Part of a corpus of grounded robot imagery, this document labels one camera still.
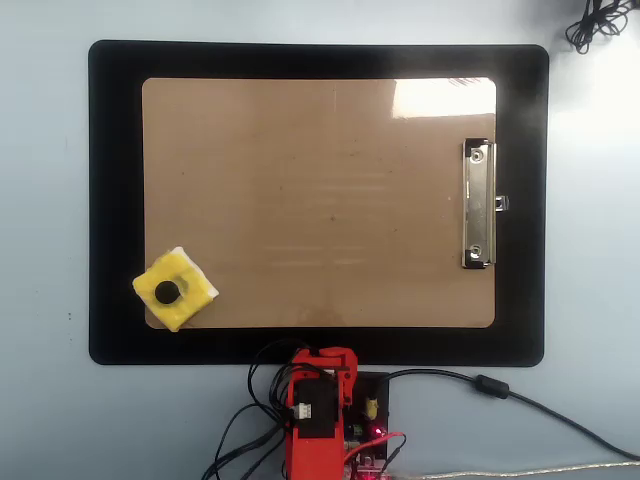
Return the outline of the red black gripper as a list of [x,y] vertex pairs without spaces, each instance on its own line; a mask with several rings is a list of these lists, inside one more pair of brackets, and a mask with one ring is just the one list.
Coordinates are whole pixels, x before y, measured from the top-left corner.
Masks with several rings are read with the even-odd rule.
[[307,380],[333,386],[335,376],[339,400],[352,400],[358,374],[358,358],[351,349],[345,347],[329,347],[320,350],[300,349],[294,354],[290,363],[295,368],[289,375],[289,395],[294,395],[300,384]]

